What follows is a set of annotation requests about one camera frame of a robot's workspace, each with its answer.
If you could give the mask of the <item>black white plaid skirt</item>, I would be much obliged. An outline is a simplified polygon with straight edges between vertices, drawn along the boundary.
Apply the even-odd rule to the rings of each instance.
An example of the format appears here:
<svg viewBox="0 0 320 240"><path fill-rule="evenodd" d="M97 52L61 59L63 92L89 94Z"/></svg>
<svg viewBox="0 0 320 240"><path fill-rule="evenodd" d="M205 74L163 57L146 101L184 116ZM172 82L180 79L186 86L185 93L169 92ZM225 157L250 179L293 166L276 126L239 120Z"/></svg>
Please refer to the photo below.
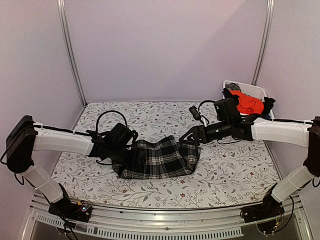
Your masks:
<svg viewBox="0 0 320 240"><path fill-rule="evenodd" d="M155 143L138 140L126 162L111 162L121 179L159 180L191 175L197 168L200 153L198 146L178 142L170 135Z"/></svg>

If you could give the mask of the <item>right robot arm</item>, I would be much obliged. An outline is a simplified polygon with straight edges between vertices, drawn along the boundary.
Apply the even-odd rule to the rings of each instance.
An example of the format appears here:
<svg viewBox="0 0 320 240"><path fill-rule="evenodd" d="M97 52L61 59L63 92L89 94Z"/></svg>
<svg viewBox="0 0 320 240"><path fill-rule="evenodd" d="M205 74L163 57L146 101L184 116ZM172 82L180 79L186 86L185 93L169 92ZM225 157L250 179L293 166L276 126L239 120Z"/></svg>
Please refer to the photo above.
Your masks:
<svg viewBox="0 0 320 240"><path fill-rule="evenodd" d="M271 119L260 114L241 116L232 98L214 102L217 123L192 127L182 137L181 143L199 146L224 137L244 141L272 141L301 146L308 150L302 166L294 169L276 183L263 198L258 213L269 218L278 210L278 203L302 189L320 176L320 118L311 122L291 119Z"/></svg>

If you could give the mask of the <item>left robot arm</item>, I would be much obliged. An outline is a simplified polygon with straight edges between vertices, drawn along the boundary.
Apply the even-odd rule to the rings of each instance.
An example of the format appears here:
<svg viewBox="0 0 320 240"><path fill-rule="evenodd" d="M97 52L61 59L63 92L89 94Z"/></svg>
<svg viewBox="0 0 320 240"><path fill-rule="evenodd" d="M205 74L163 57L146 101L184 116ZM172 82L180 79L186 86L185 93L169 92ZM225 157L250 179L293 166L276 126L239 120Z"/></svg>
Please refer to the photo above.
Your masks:
<svg viewBox="0 0 320 240"><path fill-rule="evenodd" d="M12 173L22 176L55 204L55 209L63 217L70 217L75 211L74 205L69 202L63 187L34 162L33 152L67 152L127 163L135 158L129 148L137 137L135 130L122 123L103 133L92 130L83 133L36 123L32 116L25 115L7 136L1 159Z"/></svg>

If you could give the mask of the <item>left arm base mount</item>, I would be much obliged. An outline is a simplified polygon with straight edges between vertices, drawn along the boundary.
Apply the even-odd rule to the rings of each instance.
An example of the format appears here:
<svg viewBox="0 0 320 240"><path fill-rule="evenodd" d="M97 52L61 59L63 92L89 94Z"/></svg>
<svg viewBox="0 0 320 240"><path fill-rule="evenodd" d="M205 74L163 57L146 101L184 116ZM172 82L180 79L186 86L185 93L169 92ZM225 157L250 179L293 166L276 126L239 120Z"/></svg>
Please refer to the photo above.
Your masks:
<svg viewBox="0 0 320 240"><path fill-rule="evenodd" d="M92 214L92 205L84 200L71 201L64 193L61 200L50 204L48 212L64 219L88 223Z"/></svg>

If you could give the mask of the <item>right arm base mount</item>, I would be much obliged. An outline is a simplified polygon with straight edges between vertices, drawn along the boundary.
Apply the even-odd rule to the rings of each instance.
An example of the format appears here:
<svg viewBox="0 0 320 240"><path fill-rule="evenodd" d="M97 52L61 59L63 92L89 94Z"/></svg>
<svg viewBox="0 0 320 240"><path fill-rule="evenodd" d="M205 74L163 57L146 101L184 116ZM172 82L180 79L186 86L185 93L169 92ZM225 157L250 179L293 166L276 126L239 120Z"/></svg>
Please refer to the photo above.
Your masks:
<svg viewBox="0 0 320 240"><path fill-rule="evenodd" d="M243 207L240 217L245 223L256 222L283 215L285 213L282 202L276 201L271 194L267 194L262 203Z"/></svg>

